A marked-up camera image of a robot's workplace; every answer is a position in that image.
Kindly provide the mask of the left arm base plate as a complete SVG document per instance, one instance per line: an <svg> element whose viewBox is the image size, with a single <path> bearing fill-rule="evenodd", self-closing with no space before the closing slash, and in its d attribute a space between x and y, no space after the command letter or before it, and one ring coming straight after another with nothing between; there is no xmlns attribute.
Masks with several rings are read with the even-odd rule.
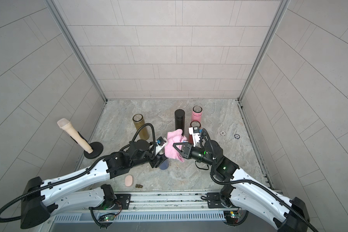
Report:
<svg viewBox="0 0 348 232"><path fill-rule="evenodd" d="M130 194L116 194L115 198L110 196L104 196L100 205L93 207L93 210L127 210L129 208L131 200Z"/></svg>

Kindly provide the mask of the black thermos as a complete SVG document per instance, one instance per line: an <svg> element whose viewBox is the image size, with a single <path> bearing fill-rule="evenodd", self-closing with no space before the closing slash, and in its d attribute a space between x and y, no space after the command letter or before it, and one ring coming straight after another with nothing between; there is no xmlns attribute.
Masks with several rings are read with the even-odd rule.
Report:
<svg viewBox="0 0 348 232"><path fill-rule="evenodd" d="M175 111L175 129L181 129L182 135L184 135L184 127L185 127L185 111L182 109L177 109Z"/></svg>

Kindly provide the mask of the pink thermos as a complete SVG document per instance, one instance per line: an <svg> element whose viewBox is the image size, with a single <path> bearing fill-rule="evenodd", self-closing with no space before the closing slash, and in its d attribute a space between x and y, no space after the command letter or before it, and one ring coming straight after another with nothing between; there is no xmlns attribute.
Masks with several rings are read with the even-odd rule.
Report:
<svg viewBox="0 0 348 232"><path fill-rule="evenodd" d="M191 121L201 122L203 108L201 106L194 106L192 109Z"/></svg>

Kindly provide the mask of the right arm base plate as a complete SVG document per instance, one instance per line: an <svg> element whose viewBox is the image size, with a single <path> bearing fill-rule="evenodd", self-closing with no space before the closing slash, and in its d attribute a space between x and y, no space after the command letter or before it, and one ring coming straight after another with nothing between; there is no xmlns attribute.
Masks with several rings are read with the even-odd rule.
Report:
<svg viewBox="0 0 348 232"><path fill-rule="evenodd" d="M218 192L208 192L201 196L201 199L207 202L208 208L241 209L234 205L229 197Z"/></svg>

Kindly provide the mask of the red thermos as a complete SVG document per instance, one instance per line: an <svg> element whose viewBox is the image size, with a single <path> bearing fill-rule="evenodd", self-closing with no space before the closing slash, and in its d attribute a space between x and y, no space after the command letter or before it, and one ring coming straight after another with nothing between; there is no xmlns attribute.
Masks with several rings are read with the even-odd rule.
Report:
<svg viewBox="0 0 348 232"><path fill-rule="evenodd" d="M189 142L195 147L198 146L201 136L201 123L199 121L192 121L189 127Z"/></svg>

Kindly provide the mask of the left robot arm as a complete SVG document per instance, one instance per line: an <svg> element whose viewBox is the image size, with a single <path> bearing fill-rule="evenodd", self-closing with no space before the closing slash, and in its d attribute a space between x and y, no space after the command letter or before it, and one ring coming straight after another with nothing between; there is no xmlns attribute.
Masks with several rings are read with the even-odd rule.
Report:
<svg viewBox="0 0 348 232"><path fill-rule="evenodd" d="M21 229L40 225L61 208L63 199L82 188L127 174L141 164L159 167L165 161L160 151L167 144L161 137L152 143L132 141L117 152L99 157L83 170L48 180L35 177L28 181L21 196L0 208L0 223L19 220Z"/></svg>

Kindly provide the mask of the blue thermos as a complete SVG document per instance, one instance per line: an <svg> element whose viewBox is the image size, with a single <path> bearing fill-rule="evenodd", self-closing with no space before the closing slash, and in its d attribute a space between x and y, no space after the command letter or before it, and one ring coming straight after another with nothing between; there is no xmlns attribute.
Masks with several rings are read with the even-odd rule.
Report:
<svg viewBox="0 0 348 232"><path fill-rule="evenodd" d="M163 163L159 166L161 170L166 170L169 167L169 159L166 158Z"/></svg>

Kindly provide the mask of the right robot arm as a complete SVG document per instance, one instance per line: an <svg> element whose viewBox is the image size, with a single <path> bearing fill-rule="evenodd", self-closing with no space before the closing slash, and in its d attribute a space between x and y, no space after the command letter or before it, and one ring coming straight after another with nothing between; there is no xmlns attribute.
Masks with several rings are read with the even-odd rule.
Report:
<svg viewBox="0 0 348 232"><path fill-rule="evenodd" d="M185 159L209 165L211 179L226 191L223 204L246 210L268 222L278 232L316 231L303 200L290 199L252 178L236 163L223 155L219 144L210 140L202 147L188 142L174 143L175 150Z"/></svg>

